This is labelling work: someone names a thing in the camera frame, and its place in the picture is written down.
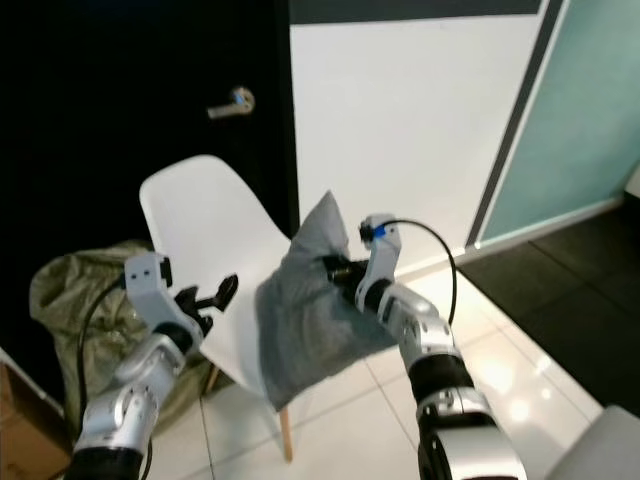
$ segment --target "gray cloth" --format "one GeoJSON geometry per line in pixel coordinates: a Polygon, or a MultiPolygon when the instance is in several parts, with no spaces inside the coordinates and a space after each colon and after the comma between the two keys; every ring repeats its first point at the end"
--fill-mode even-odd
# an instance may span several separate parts
{"type": "Polygon", "coordinates": [[[331,192],[309,213],[278,270],[256,294],[259,358],[276,410],[356,360],[394,344],[372,313],[360,313],[327,280],[326,255],[349,258],[331,192]]]}
{"type": "Polygon", "coordinates": [[[637,480],[640,478],[640,419],[608,407],[580,437],[548,480],[637,480]]]}

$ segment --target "wall baseboard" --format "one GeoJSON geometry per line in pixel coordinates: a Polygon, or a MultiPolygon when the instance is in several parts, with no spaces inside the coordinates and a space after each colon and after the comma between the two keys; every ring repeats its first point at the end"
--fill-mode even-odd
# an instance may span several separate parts
{"type": "MultiPolygon", "coordinates": [[[[597,202],[573,212],[558,215],[543,222],[535,223],[525,228],[515,230],[513,232],[501,235],[484,242],[476,242],[473,246],[466,249],[456,249],[452,253],[456,259],[457,265],[471,262],[478,258],[486,257],[494,253],[507,250],[524,242],[535,240],[550,233],[569,227],[573,224],[582,222],[596,215],[606,213],[614,208],[622,205],[622,197],[611,198],[602,202],[597,202]]],[[[422,262],[407,265],[398,270],[398,281],[406,283],[424,275],[432,273],[447,267],[448,262],[445,257],[432,257],[422,262]]]]}

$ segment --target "silver door handle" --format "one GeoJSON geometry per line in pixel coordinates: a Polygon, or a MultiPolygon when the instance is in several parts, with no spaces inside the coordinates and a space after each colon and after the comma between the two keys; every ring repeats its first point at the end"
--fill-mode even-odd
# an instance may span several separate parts
{"type": "Polygon", "coordinates": [[[233,117],[235,115],[249,115],[253,112],[256,106],[256,100],[248,88],[234,88],[231,90],[230,96],[230,104],[207,108],[207,115],[209,115],[211,120],[233,117]]]}

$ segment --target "white wall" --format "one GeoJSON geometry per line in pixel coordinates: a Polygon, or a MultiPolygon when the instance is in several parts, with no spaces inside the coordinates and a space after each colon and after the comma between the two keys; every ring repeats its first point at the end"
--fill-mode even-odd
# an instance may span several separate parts
{"type": "MultiPolygon", "coordinates": [[[[537,15],[294,25],[300,214],[333,190],[356,226],[392,212],[464,247],[546,8],[537,15]]],[[[402,231],[403,270],[441,257],[402,231]]]]}

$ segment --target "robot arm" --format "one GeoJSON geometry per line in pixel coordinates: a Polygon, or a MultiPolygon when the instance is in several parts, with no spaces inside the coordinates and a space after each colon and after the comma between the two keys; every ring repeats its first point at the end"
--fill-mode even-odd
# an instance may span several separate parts
{"type": "Polygon", "coordinates": [[[226,278],[215,297],[196,301],[196,287],[174,300],[169,259],[147,253],[125,264],[127,296],[152,333],[118,366],[111,384],[91,400],[67,480],[136,480],[158,413],[189,355],[211,329],[198,310],[224,311],[238,288],[226,278]]]}
{"type": "Polygon", "coordinates": [[[426,299],[395,283],[400,253],[393,217],[376,215],[360,232],[366,262],[325,258],[329,279],[358,310],[370,310],[398,342],[417,403],[418,464],[423,480],[526,479],[511,443],[485,396],[474,388],[448,323],[426,299]]]}

